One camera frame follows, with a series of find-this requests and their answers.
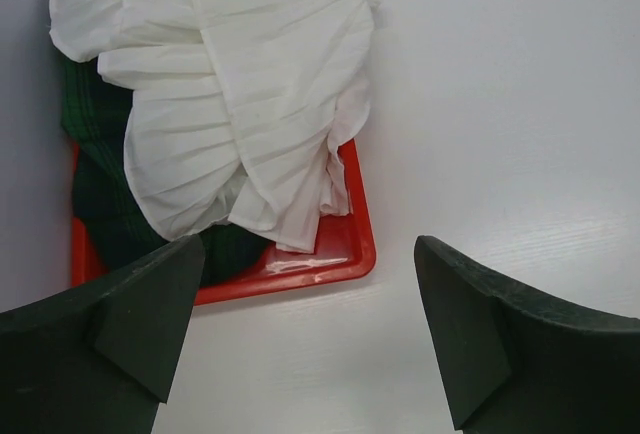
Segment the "red plastic tray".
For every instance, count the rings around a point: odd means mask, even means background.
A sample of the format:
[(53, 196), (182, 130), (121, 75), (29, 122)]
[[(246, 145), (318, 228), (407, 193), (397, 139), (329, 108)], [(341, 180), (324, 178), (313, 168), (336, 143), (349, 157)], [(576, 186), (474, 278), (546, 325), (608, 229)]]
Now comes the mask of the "red plastic tray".
[(362, 278), (376, 263), (376, 246), (356, 142), (340, 147), (351, 201), (347, 216), (319, 222), (315, 250), (289, 253), (271, 246), (229, 282), (199, 290), (197, 306)]

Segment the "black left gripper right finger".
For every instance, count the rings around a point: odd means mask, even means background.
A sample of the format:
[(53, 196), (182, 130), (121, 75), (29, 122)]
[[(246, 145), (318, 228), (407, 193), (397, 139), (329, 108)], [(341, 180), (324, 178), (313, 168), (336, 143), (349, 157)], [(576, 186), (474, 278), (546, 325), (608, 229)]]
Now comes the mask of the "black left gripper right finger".
[(639, 322), (489, 269), (443, 241), (414, 247), (455, 430), (635, 433)]

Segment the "green plaid skirt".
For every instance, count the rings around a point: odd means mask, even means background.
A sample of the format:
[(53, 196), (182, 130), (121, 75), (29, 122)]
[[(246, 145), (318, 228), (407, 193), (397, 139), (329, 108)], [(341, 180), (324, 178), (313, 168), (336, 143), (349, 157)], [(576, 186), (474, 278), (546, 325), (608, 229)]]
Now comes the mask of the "green plaid skirt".
[[(86, 227), (101, 261), (116, 270), (168, 242), (144, 218), (125, 179), (123, 143), (132, 92), (104, 82), (97, 61), (61, 55), (61, 125), (79, 148), (72, 185), (73, 214)], [(205, 249), (201, 287), (229, 281), (256, 264), (271, 243), (235, 225), (199, 234)]]

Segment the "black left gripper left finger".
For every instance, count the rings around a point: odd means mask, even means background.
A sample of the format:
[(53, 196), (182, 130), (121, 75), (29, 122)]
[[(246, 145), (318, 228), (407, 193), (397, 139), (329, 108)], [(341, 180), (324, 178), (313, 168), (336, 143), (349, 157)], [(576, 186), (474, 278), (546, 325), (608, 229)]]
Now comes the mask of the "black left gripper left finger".
[(205, 260), (199, 238), (1, 315), (4, 433), (149, 433)]

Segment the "white pleated skirt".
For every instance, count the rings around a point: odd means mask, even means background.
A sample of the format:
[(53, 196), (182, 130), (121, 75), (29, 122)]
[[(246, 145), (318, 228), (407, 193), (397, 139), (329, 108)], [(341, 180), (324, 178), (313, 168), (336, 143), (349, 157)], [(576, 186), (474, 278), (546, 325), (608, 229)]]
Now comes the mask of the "white pleated skirt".
[(49, 0), (50, 36), (133, 94), (123, 157), (173, 241), (231, 223), (310, 252), (350, 211), (339, 148), (370, 109), (370, 0)]

